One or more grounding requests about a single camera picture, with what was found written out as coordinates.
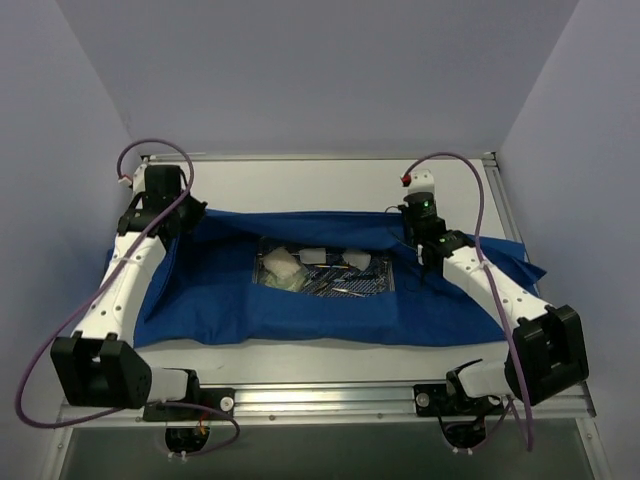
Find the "blue surgical drape cloth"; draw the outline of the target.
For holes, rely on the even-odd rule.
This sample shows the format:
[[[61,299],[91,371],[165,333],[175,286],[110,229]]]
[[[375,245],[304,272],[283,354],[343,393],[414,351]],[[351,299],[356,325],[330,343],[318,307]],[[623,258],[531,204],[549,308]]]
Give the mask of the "blue surgical drape cloth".
[[[451,347],[502,340],[501,327],[459,288],[421,274],[414,254],[397,241],[401,229],[392,213],[211,210],[193,233],[173,243],[156,270],[134,344],[332,338]],[[257,284],[262,238],[388,253],[395,288],[366,298],[318,297]]]

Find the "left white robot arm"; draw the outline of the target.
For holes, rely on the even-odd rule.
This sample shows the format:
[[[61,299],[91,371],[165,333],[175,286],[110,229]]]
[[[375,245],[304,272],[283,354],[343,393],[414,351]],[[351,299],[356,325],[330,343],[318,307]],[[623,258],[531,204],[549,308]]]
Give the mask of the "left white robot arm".
[[[203,219],[206,205],[187,193],[174,165],[144,168],[120,217],[112,257],[90,305],[68,337],[57,337],[51,360],[69,404],[138,409],[164,402],[179,419],[202,405],[194,373],[150,366],[134,349],[134,330],[152,280],[180,236]]]

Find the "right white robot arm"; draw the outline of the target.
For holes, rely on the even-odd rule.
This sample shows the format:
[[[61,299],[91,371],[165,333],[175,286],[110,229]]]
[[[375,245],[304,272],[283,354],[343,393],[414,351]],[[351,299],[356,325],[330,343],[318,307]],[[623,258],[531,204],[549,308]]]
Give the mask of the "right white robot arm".
[[[410,193],[398,209],[422,270],[462,290],[508,344],[504,362],[474,360],[448,372],[443,391],[450,409],[464,413],[481,397],[504,395],[535,406],[588,378],[582,323],[572,307],[529,293],[489,260],[479,238],[449,229],[432,193]]]

